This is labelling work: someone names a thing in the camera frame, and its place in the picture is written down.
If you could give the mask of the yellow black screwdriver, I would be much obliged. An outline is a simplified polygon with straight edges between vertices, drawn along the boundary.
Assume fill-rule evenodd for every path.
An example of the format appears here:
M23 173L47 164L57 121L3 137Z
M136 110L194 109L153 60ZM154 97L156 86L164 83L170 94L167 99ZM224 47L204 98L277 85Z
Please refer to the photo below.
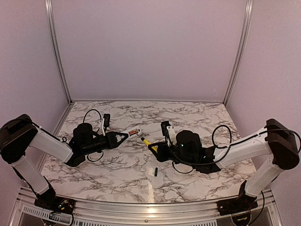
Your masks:
M151 142L148 141L147 139L145 139L144 137L140 136L139 134L137 134L138 137L141 139L141 141L146 145L146 146L149 146L151 145Z

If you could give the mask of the white remote control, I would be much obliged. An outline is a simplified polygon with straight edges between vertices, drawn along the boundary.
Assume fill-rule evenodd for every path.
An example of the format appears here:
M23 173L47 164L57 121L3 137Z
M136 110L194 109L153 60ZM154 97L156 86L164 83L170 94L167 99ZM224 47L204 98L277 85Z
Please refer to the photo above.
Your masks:
M142 129L139 126L129 128L124 130L123 133L128 134L129 137L140 136L142 134Z

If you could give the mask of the green AAA battery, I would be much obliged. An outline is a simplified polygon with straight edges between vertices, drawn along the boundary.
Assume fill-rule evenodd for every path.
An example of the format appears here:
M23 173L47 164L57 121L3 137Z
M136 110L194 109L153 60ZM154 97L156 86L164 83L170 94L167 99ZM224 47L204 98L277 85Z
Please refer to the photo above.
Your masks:
M158 175L158 168L156 167L154 171L154 177L157 177L157 175Z

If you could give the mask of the orange AAA battery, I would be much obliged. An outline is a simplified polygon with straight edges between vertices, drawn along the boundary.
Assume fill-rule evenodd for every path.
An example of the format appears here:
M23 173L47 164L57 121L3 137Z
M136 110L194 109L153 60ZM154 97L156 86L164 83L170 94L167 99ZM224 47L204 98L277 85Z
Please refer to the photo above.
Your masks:
M140 130L139 129L133 129L133 130L130 130L128 132L129 136L133 136L133 135L136 135L136 134L139 134Z

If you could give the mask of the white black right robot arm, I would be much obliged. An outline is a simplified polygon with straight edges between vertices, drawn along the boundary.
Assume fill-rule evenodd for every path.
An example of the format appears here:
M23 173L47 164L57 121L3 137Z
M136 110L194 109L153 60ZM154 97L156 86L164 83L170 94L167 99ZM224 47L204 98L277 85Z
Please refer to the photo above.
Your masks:
M257 132L224 146L203 147L199 134L190 130L175 133L168 121L161 123L161 130L164 141L145 142L156 159L184 164L203 174L215 173L257 156L267 156L255 174L241 185L239 196L233 200L233 207L238 211L249 206L251 199L282 172L295 168L300 162L300 135L275 119L267 120Z

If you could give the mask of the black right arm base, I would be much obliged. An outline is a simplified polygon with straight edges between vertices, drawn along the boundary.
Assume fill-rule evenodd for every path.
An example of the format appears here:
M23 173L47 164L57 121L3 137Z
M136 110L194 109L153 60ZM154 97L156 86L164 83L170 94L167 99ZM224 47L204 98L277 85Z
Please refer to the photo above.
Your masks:
M251 209L257 208L257 196L252 197L246 194L245 180L239 189L238 197L229 198L217 202L218 212L221 216L228 214L235 214L243 211L250 211Z

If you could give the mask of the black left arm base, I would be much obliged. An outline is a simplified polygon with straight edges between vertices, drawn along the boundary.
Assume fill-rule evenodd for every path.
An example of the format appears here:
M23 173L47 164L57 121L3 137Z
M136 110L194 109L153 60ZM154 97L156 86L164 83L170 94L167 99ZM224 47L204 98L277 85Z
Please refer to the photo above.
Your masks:
M43 194L37 194L35 206L47 209L53 213L72 214L75 205L75 200L57 196L53 188L49 188Z

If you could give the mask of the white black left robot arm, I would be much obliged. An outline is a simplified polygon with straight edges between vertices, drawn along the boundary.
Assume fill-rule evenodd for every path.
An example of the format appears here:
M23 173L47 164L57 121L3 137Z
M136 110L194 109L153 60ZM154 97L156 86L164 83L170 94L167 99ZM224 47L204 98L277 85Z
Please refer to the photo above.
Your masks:
M73 130L70 142L61 141L31 118L22 114L5 123L0 129L0 154L2 159L12 166L41 202L48 209L59 206L59 198L50 183L41 175L33 163L26 157L31 147L47 153L66 165L76 167L85 161L85 156L119 147L128 133L110 131L99 135L89 123L81 123Z

